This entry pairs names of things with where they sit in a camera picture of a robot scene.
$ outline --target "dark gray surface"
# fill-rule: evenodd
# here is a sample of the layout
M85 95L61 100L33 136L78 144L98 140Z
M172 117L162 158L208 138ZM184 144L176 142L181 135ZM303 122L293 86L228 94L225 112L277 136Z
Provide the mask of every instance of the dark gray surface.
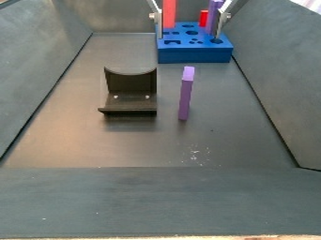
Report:
M158 115L106 118L105 67L136 73L156 63L154 34L91 37L2 163L15 168L293 167L235 62L193 64L190 119L178 120L185 64L158 65Z
M149 18L152 8L146 0L63 0L94 32L153 33ZM200 11L208 9L209 0L178 0L177 21L198 21Z
M81 51L91 30L61 1L0 9L0 156Z
M225 31L235 58L289 149L321 169L321 16L289 0L252 0Z
M0 171L0 237L321 234L320 172Z

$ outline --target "blue block with holes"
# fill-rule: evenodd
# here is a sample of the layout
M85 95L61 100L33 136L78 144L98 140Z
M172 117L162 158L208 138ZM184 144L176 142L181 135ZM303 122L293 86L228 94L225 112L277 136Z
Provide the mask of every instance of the blue block with holes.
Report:
M158 63L229 63L233 45L225 34L215 39L198 22L178 22L176 28L164 29L157 39Z

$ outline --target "purple block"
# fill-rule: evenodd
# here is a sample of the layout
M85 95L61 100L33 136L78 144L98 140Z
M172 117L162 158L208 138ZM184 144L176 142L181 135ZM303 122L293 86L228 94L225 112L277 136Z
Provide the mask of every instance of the purple block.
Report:
M182 87L181 87L180 110L178 110L180 120L188 120L189 118L194 71L196 71L194 67L185 67L184 77L182 77Z
M224 6L225 0L211 0L209 3L209 17L208 17L208 23L207 23L207 33L212 34L213 27L217 22L217 15L219 15L219 9Z

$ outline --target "purple rectangular prism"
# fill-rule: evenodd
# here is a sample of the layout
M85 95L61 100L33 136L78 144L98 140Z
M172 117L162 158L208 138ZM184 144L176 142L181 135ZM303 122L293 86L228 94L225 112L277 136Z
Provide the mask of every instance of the purple rectangular prism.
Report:
M219 15L219 9L224 6L225 0L211 0L209 3L209 17L208 17L208 23L207 23L207 33L212 34L213 27L217 22L217 15Z
M193 81L194 81L194 67L185 67L178 110L180 120L188 120L189 118Z

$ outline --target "hole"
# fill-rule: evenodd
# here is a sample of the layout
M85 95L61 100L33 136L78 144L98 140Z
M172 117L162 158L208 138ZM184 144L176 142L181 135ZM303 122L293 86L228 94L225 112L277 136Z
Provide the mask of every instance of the hole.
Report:
M181 44L181 40L165 40L165 44L172 44L172 43Z
M194 25L185 24L185 25L182 25L182 27L192 28L192 27L194 27Z
M197 31L188 31L186 32L189 35L198 35L198 32Z
M221 39L219 39L219 38L212 39L211 42L216 43L216 44L224 43L224 41Z

